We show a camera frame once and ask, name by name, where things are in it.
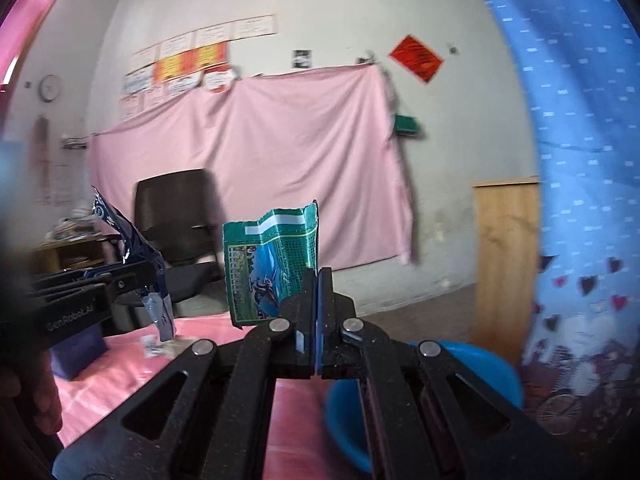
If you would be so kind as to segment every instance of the gray floor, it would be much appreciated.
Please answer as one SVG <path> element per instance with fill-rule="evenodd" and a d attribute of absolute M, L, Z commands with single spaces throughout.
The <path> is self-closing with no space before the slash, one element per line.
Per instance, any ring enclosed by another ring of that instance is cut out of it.
<path fill-rule="evenodd" d="M 467 342 L 474 325 L 476 286 L 413 303 L 363 319 L 383 328 L 393 339 L 418 342 L 424 339 Z"/>
<path fill-rule="evenodd" d="M 383 328 L 393 339 L 418 342 L 424 339 L 469 341 L 474 324 L 476 286 L 470 285 L 430 300 L 419 301 L 388 312 L 364 317 Z M 210 283 L 203 294 L 175 305 L 176 317 L 211 316 L 226 312 L 224 282 Z M 137 309 L 142 326 L 151 323 L 144 308 Z M 126 310 L 114 306 L 114 319 L 118 329 L 131 330 Z"/>

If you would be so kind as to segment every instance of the white wall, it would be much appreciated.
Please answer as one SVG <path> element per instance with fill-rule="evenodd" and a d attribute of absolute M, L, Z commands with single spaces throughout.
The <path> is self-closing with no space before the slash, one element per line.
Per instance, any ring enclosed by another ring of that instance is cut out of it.
<path fill-rule="evenodd" d="M 18 76 L 5 123 L 5 139 L 28 141 L 36 118 L 49 120 L 49 153 L 53 164 L 68 165 L 72 203 L 87 197 L 88 180 L 84 152 L 60 150 L 60 136 L 85 135 L 86 108 L 104 33 L 118 0 L 57 0 L 42 23 Z M 38 98 L 41 79 L 55 74 L 62 78 L 58 99 L 44 104 Z M 36 198 L 35 185 L 26 193 Z M 69 215 L 71 205 L 32 205 L 28 221 L 20 226 L 27 245 L 43 240 L 59 218 Z"/>
<path fill-rule="evenodd" d="M 133 52 L 195 28 L 271 13 L 276 35 L 231 44 L 242 75 L 288 72 L 293 49 L 312 49 L 314 67 L 352 64 L 370 49 L 390 73 L 401 111 L 425 131 L 401 143 L 414 188 L 418 264 L 387 260 L 342 270 L 335 288 L 368 313 L 474 282 L 470 183 L 536 173 L 526 105 L 483 0 L 121 0 L 100 53 L 89 130 L 116 123 Z M 427 85 L 386 57 L 409 33 L 446 58 Z M 458 56 L 449 55 L 449 44 Z"/>

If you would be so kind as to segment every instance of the green packet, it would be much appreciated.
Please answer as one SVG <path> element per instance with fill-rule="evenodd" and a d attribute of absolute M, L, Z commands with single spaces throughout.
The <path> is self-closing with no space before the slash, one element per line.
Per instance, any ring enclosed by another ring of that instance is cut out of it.
<path fill-rule="evenodd" d="M 302 290 L 303 271 L 318 271 L 318 204 L 272 209 L 256 222 L 228 222 L 222 241 L 233 325 L 278 317 L 280 302 Z"/>

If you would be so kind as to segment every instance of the metal screw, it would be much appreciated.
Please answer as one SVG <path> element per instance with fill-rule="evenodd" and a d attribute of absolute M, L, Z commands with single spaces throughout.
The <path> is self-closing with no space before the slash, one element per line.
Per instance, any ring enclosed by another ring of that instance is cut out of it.
<path fill-rule="evenodd" d="M 290 326 L 291 323 L 284 317 L 277 317 L 269 322 L 269 328 L 272 332 L 284 332 L 288 330 Z"/>
<path fill-rule="evenodd" d="M 357 317 L 350 317 L 344 320 L 342 328 L 347 332 L 359 332 L 364 328 L 364 322 Z"/>
<path fill-rule="evenodd" d="M 207 355 L 213 350 L 213 343 L 208 339 L 200 339 L 191 347 L 191 351 L 196 355 Z"/>
<path fill-rule="evenodd" d="M 436 357 L 440 354 L 440 345 L 435 341 L 423 341 L 418 348 L 425 357 Z"/>

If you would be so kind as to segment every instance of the red diamond poster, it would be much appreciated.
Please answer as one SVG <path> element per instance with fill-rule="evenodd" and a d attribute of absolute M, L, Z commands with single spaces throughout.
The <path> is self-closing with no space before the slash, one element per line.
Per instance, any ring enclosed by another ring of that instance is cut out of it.
<path fill-rule="evenodd" d="M 398 63 L 405 66 L 425 83 L 438 71 L 443 59 L 409 34 L 391 54 Z"/>

